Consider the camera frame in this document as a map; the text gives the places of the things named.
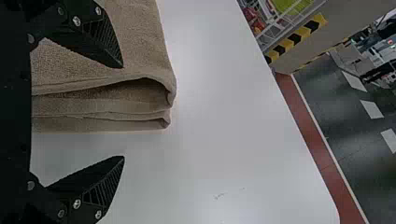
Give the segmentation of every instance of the white tabletop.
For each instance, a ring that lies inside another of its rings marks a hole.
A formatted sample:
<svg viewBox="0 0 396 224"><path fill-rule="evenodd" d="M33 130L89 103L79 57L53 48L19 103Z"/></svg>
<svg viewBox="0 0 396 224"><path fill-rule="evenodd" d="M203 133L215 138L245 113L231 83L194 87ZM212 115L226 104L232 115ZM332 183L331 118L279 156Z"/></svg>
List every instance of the white tabletop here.
<svg viewBox="0 0 396 224"><path fill-rule="evenodd" d="M275 79L234 0L158 0L178 81L162 132L34 134L44 185L124 155L101 223L339 223Z"/></svg>

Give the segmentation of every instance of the concrete floor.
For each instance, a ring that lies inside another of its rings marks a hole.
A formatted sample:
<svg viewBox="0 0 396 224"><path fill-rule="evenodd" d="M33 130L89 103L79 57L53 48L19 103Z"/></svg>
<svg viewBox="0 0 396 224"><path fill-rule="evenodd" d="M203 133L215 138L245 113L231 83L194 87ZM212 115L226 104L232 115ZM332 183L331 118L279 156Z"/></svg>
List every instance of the concrete floor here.
<svg viewBox="0 0 396 224"><path fill-rule="evenodd" d="M327 55L295 79L370 223L395 223L394 95L348 82Z"/></svg>

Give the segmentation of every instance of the screw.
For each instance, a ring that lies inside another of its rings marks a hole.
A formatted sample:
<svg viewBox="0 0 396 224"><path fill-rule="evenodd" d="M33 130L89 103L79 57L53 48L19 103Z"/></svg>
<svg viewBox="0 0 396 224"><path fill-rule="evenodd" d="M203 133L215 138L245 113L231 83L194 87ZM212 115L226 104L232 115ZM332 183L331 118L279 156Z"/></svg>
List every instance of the screw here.
<svg viewBox="0 0 396 224"><path fill-rule="evenodd" d="M73 18L73 23L76 25L76 26L80 26L81 25L81 20L79 19L79 17L74 17Z"/></svg>
<svg viewBox="0 0 396 224"><path fill-rule="evenodd" d="M95 214L95 218L96 219L100 219L102 217L102 211L101 210L98 210L97 212L96 212L96 214Z"/></svg>
<svg viewBox="0 0 396 224"><path fill-rule="evenodd" d="M81 206L81 200L80 199L75 200L75 202L73 203L73 208L79 209L80 206Z"/></svg>
<svg viewBox="0 0 396 224"><path fill-rule="evenodd" d="M33 44L35 43L35 37L31 34L27 34L27 41L29 42L29 44Z"/></svg>
<svg viewBox="0 0 396 224"><path fill-rule="evenodd" d="M33 181L28 181L27 182L27 190L32 190L32 189L34 189L35 188L35 182L33 182Z"/></svg>
<svg viewBox="0 0 396 224"><path fill-rule="evenodd" d="M63 218L64 217L65 211L62 209L58 212L58 218Z"/></svg>
<svg viewBox="0 0 396 224"><path fill-rule="evenodd" d="M59 15L64 15L64 9L63 8L61 8L61 7L58 7L58 13L59 13Z"/></svg>
<svg viewBox="0 0 396 224"><path fill-rule="evenodd" d="M95 11L98 16L102 15L102 9L100 7L96 7Z"/></svg>

